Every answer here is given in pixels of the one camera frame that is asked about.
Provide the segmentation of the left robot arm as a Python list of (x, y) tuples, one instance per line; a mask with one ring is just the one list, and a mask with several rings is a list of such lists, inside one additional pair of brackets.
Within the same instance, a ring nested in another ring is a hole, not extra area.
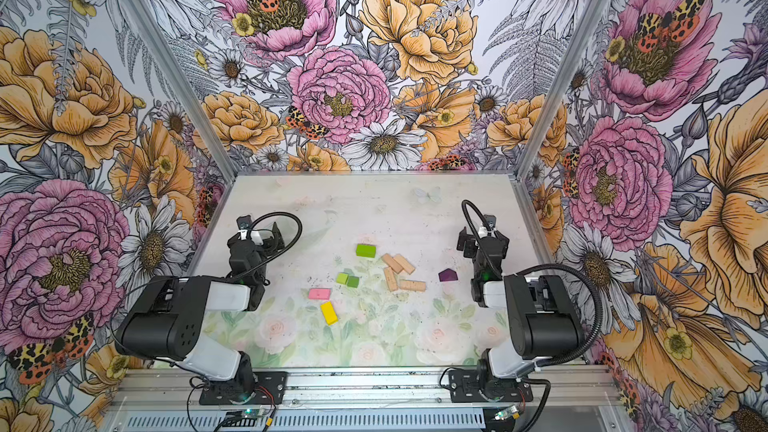
[(202, 378), (214, 398), (249, 401), (258, 390), (247, 353), (228, 348), (203, 332), (208, 312), (253, 312), (269, 285), (265, 260), (285, 249), (279, 227), (241, 230), (228, 242), (230, 273), (188, 279), (155, 278), (141, 289), (115, 332), (118, 352), (171, 362)]

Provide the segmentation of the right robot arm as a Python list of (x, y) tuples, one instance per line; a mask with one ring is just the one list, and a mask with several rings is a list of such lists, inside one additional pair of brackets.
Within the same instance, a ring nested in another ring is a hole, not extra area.
[(532, 393), (523, 380), (545, 359), (566, 355), (585, 343), (575, 308), (560, 276), (523, 273), (497, 276), (493, 268), (506, 258), (509, 239), (496, 232), (479, 239), (464, 228), (457, 250), (472, 260), (470, 291), (474, 302), (493, 309), (507, 323), (509, 337), (481, 348), (473, 370), (449, 372), (454, 403), (520, 402)]

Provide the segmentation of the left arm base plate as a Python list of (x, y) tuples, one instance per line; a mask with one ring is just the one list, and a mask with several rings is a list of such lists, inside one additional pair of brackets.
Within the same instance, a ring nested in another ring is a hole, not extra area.
[(201, 392), (203, 406), (280, 405), (286, 390), (288, 373), (284, 371), (253, 372), (229, 381), (213, 381)]

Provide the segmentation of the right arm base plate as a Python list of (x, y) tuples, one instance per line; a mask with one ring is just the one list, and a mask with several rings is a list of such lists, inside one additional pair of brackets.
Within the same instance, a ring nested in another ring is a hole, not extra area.
[(528, 403), (533, 400), (528, 384), (499, 379), (477, 369), (449, 367), (443, 371), (439, 385), (449, 392), (452, 403)]

